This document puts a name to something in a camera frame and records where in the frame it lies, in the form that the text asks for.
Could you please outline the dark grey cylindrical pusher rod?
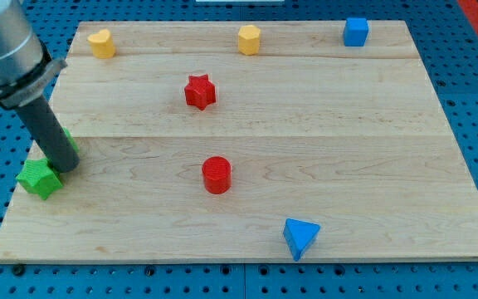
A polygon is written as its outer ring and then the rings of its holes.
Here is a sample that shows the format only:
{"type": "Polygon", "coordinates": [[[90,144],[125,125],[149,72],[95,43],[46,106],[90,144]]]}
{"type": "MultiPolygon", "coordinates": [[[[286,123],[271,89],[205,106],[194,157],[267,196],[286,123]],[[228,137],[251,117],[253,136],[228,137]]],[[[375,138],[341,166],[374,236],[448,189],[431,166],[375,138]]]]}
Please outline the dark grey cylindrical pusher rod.
{"type": "Polygon", "coordinates": [[[79,156],[44,96],[15,111],[55,170],[67,173],[77,167],[79,156]]]}

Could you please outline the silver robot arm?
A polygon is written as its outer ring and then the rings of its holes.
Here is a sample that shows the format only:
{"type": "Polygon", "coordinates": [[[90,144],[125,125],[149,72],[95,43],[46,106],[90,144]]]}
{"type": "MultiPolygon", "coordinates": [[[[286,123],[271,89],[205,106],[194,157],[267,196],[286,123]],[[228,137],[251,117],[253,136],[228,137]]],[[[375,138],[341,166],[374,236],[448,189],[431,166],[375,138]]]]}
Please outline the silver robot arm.
{"type": "Polygon", "coordinates": [[[70,172],[78,154],[44,90],[66,67],[34,32],[18,0],[0,0],[0,107],[13,110],[55,170],[70,172]]]}

